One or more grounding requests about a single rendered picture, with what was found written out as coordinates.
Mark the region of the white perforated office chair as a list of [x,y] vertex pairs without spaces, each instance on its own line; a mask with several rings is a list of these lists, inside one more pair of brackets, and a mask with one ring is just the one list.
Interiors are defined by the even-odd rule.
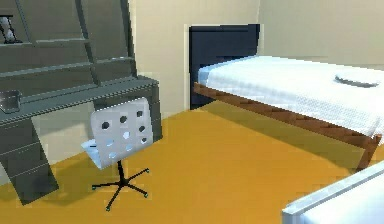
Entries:
[[149,173],[150,169],[126,178],[122,160],[154,142],[153,127],[148,100],[145,97],[119,103],[94,111],[90,117],[93,139],[81,144],[95,166],[103,170],[117,164],[119,180],[112,183],[93,184],[92,189],[117,186],[117,190],[106,206],[109,211],[116,197],[124,187],[141,193],[145,198],[148,193],[130,183],[131,180]]

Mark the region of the dark blue door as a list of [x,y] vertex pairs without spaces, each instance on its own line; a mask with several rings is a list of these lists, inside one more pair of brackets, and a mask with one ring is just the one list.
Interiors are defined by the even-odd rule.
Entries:
[[257,53],[259,24],[191,26],[189,28],[190,109],[197,109],[212,99],[193,90],[202,67]]

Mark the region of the grey desk with shelves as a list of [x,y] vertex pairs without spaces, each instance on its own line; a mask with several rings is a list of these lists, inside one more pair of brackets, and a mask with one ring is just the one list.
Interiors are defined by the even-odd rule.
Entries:
[[0,0],[17,44],[0,33],[0,92],[19,90],[20,110],[0,109],[0,165],[22,204],[58,188],[35,116],[91,102],[102,109],[145,97],[162,137],[158,81],[136,69],[129,0]]

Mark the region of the grey flat disc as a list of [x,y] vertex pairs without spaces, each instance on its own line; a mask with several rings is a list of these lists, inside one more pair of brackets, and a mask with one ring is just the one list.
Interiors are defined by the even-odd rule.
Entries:
[[362,88],[377,87],[381,84],[381,80],[372,74],[338,73],[335,75],[335,79],[340,83]]

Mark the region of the white furniture top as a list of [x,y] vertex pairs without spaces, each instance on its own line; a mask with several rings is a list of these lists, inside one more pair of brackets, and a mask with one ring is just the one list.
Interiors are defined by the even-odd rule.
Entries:
[[289,203],[282,224],[384,224],[384,160]]

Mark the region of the black and white figurine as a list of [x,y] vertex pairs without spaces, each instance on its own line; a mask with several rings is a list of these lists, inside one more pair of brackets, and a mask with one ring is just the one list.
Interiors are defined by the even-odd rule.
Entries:
[[11,18],[12,15],[0,15],[0,33],[4,38],[5,44],[21,43],[12,27]]

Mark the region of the white bed with wooden frame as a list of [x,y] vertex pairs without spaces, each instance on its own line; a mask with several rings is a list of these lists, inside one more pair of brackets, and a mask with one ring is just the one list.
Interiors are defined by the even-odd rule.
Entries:
[[[372,74],[377,87],[335,79]],[[384,144],[384,71],[272,56],[248,56],[202,67],[195,93],[300,127],[364,150],[366,168]]]

